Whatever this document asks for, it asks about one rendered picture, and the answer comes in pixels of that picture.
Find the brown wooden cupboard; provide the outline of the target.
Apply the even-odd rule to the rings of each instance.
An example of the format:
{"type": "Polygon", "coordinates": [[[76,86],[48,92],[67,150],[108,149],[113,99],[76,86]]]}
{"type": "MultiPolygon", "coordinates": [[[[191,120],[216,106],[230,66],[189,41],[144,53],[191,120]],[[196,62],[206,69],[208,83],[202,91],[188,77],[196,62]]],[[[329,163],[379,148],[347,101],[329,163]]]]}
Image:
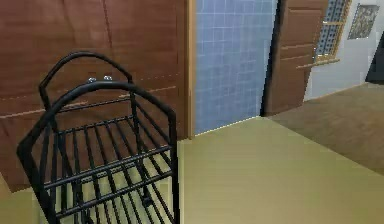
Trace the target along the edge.
{"type": "Polygon", "coordinates": [[[177,114],[187,136],[188,0],[0,0],[0,174],[10,191],[29,182],[18,142],[44,110],[38,86],[60,58],[103,54],[177,114]]]}

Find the brown wooden room door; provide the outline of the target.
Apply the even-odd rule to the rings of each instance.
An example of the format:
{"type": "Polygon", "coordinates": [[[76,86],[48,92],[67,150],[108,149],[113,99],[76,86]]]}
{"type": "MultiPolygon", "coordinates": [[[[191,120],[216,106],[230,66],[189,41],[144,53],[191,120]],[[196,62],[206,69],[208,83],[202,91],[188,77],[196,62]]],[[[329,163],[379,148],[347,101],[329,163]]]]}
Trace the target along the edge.
{"type": "Polygon", "coordinates": [[[263,116],[302,105],[327,7],[328,0],[278,0],[263,116]]]}

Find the wood framed window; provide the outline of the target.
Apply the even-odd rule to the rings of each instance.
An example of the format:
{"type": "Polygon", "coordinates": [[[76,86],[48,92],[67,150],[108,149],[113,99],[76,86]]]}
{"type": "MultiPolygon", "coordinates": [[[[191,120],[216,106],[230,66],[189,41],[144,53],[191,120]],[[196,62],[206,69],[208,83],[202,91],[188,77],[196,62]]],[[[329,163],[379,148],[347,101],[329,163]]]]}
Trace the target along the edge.
{"type": "Polygon", "coordinates": [[[328,0],[314,62],[324,64],[336,58],[338,45],[352,0],[328,0]]]}

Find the black furniture piece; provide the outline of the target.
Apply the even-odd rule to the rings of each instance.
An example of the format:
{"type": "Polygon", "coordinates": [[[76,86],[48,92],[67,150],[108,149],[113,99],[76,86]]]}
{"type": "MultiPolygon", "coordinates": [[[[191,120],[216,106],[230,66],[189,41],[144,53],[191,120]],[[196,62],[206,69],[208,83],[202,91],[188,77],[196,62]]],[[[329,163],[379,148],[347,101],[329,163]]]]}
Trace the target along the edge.
{"type": "Polygon", "coordinates": [[[384,83],[384,32],[381,35],[379,45],[367,73],[366,81],[384,83]]]}

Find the framed wall picture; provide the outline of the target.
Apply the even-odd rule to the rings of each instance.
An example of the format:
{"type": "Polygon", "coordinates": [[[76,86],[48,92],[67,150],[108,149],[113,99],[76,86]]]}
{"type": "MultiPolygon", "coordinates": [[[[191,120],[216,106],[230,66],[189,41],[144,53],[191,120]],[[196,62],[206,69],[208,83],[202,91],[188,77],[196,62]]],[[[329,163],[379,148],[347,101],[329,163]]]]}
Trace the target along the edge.
{"type": "Polygon", "coordinates": [[[368,38],[379,9],[378,5],[358,4],[348,34],[348,40],[368,38]]]}

